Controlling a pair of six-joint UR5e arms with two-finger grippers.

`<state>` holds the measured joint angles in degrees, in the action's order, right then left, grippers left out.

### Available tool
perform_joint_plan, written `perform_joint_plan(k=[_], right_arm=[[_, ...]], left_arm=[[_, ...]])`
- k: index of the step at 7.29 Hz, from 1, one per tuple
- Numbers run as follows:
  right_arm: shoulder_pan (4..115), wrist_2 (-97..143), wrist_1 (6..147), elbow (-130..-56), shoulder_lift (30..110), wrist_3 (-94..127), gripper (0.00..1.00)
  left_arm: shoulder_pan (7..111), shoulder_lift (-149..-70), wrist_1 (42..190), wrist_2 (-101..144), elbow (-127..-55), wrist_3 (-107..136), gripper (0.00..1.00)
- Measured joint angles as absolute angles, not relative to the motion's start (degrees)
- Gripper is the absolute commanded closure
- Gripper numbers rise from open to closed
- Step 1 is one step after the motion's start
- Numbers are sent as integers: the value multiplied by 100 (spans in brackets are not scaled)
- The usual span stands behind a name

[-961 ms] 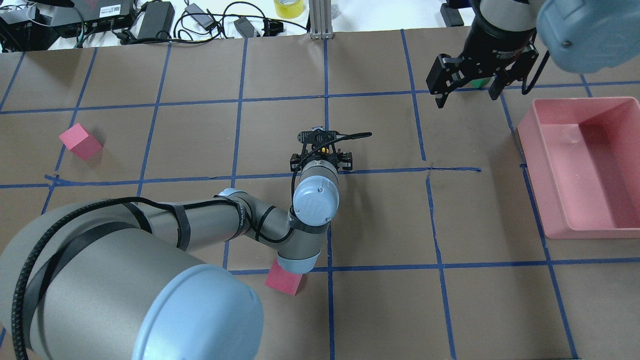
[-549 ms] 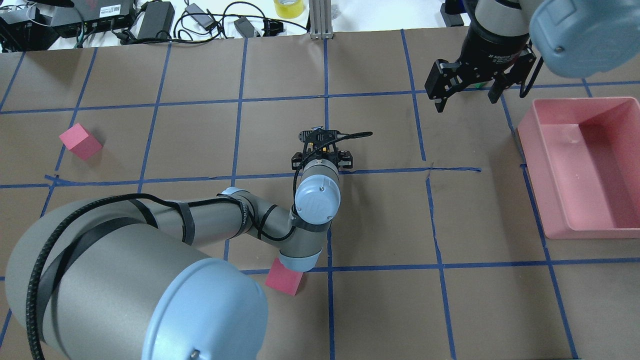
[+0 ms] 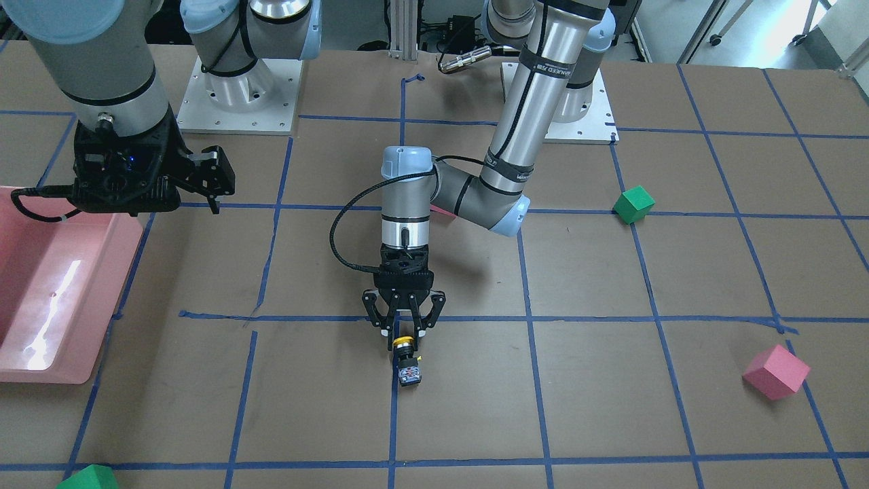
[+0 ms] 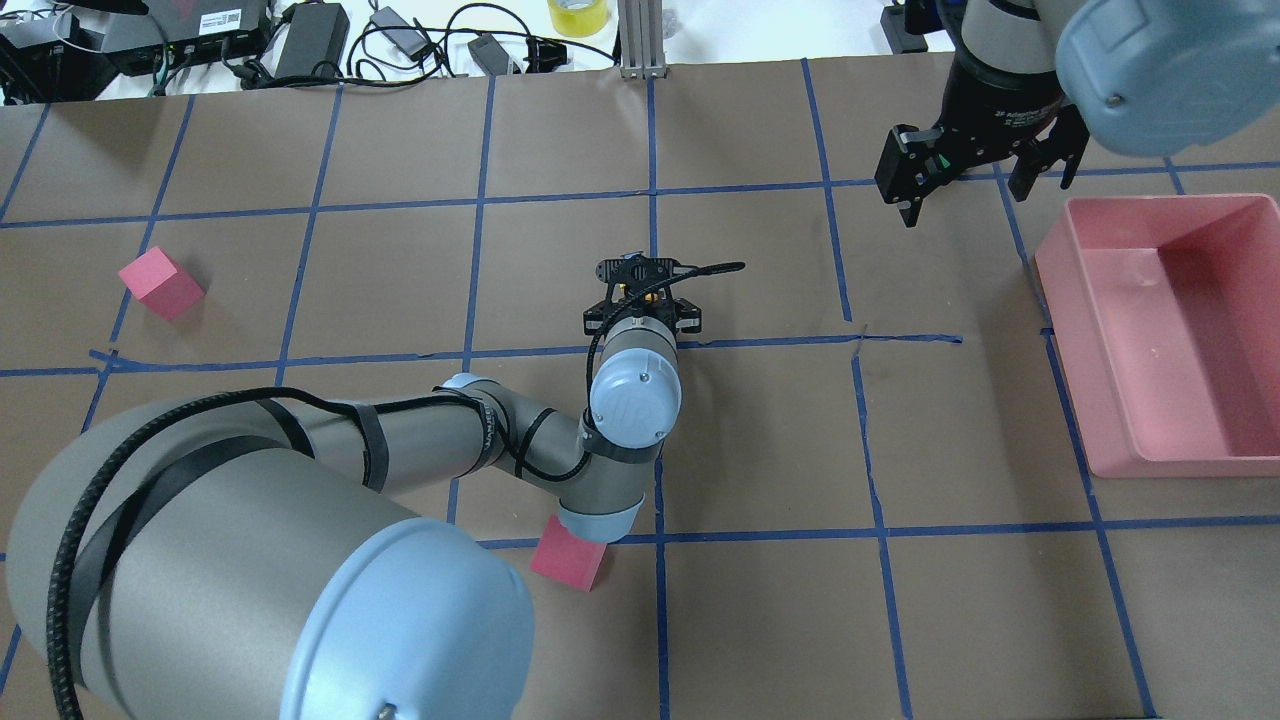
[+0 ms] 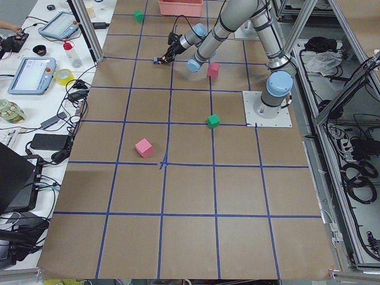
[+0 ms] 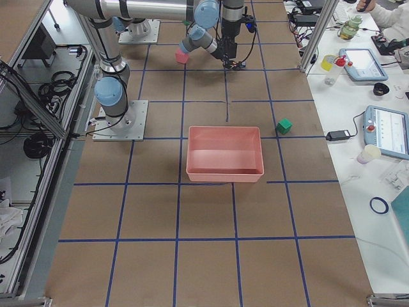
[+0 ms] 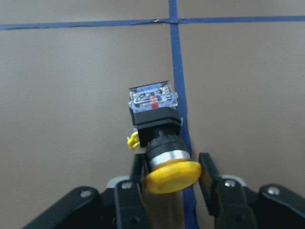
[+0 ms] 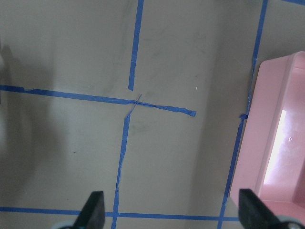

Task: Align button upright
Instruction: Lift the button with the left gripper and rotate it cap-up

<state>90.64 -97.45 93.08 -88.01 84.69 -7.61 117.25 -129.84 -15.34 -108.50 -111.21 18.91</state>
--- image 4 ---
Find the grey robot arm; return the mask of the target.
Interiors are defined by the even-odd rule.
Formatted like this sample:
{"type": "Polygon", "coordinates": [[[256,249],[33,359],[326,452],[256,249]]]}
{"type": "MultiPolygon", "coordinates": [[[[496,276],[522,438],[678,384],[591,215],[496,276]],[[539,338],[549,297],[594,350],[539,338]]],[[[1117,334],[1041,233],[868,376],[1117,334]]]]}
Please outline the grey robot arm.
{"type": "Polygon", "coordinates": [[[620,541],[682,406],[677,336],[701,329],[671,291],[741,269],[600,261],[580,418],[460,373],[376,402],[161,401],[87,430],[31,486],[6,561],[59,717],[83,717],[83,693],[131,719],[511,717],[524,579],[394,492],[499,468],[556,497],[576,541],[620,541]]]}
{"type": "Polygon", "coordinates": [[[940,115],[887,133],[874,179],[914,227],[966,170],[1014,160],[1011,196],[1091,142],[1171,156],[1244,129],[1277,104],[1275,1],[905,1],[910,35],[943,31],[954,59],[940,115]]]}

